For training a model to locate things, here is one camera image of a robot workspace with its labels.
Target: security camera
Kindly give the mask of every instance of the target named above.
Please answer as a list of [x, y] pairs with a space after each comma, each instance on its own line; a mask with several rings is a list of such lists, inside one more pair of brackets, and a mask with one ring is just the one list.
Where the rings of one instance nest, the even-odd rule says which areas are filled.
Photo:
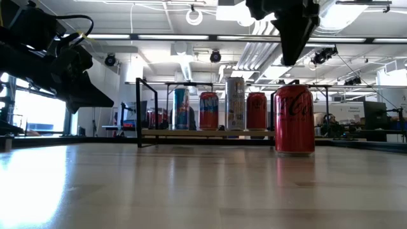
[[106, 59], [104, 60], [104, 63], [109, 67], [113, 67], [114, 64], [116, 63], [116, 54], [109, 53]]
[[213, 50], [212, 54], [210, 55], [210, 61], [212, 63], [218, 63], [219, 61], [221, 61], [222, 56], [219, 53], [219, 50]]

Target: window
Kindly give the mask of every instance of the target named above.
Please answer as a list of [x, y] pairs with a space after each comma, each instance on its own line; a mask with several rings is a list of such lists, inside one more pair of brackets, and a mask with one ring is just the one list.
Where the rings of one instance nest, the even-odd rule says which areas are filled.
[[58, 99], [17, 90], [13, 124], [27, 130], [62, 132], [65, 120], [65, 102]]
[[[3, 73], [3, 74], [1, 75], [1, 77], [0, 77], [0, 81], [2, 81], [3, 83], [8, 82], [8, 74], [7, 74], [7, 73]], [[6, 95], [7, 95], [7, 88], [4, 87], [4, 88], [3, 88], [3, 91], [0, 92], [0, 97], [5, 97]], [[0, 102], [0, 108], [3, 108], [4, 105], [5, 105], [5, 104], [4, 104], [3, 102]]]

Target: blue soda can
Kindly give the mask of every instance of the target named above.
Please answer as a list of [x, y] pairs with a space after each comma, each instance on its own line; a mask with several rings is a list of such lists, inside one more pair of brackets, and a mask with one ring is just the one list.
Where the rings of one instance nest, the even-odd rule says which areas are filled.
[[184, 88], [174, 90], [174, 102], [172, 103], [172, 129], [190, 129], [190, 91]]

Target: wooden shelf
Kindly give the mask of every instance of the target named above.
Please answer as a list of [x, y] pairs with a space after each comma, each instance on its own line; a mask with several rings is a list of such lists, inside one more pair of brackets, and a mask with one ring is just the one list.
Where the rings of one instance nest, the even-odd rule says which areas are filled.
[[160, 136], [268, 136], [273, 137], [274, 131], [221, 131], [221, 130], [142, 130], [142, 135]]

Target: coca-cola can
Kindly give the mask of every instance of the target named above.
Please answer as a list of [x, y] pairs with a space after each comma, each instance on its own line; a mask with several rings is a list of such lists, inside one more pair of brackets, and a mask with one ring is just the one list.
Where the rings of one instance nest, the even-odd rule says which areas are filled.
[[306, 85], [280, 87], [274, 97], [275, 149], [284, 154], [315, 151], [314, 107]]
[[263, 92], [251, 92], [247, 98], [248, 130], [267, 129], [267, 98]]

